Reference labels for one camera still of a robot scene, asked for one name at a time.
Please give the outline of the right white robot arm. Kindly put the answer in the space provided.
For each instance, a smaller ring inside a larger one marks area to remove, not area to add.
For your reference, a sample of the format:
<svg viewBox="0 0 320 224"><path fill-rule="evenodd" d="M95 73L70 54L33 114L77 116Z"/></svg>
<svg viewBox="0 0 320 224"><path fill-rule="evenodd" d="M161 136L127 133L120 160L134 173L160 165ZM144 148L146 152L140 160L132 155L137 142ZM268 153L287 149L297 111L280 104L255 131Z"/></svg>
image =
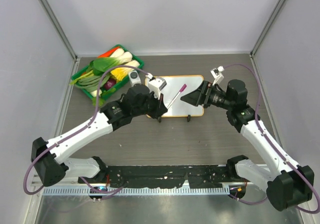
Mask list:
<svg viewBox="0 0 320 224"><path fill-rule="evenodd" d="M266 193L278 211L308 202L313 197L314 172L291 158L270 135L257 112L248 105L248 90L243 81L233 79L226 91L217 84L203 81L181 101L207 108L211 105L226 110L228 122L247 139L267 165L264 169L248 157L239 155L227 160L226 177L233 182L240 178L252 182Z"/></svg>

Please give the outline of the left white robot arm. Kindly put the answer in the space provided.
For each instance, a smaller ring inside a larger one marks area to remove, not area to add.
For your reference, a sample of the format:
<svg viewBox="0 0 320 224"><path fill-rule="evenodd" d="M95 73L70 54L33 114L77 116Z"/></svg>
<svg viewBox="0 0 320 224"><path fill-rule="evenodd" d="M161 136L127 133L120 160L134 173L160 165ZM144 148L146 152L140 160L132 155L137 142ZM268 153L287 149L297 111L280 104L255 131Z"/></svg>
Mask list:
<svg viewBox="0 0 320 224"><path fill-rule="evenodd" d="M120 99L105 104L87 122L49 140L37 138L32 143L31 161L42 185L53 186L67 176L85 177L97 184L102 183L107 172L100 159L95 156L74 159L71 155L99 137L130 124L135 117L148 115L157 119L167 111L161 92L136 84Z"/></svg>

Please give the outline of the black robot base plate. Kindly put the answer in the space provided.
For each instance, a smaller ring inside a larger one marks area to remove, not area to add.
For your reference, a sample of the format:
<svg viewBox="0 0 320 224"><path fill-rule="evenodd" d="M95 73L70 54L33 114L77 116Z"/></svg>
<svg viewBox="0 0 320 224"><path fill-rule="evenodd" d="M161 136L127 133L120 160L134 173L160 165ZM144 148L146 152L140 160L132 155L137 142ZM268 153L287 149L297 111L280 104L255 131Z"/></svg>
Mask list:
<svg viewBox="0 0 320 224"><path fill-rule="evenodd" d="M220 188L224 183L244 183L247 179L226 165L137 165L108 166L101 174L86 178L90 184L110 184L112 188L173 189L185 182L192 189Z"/></svg>

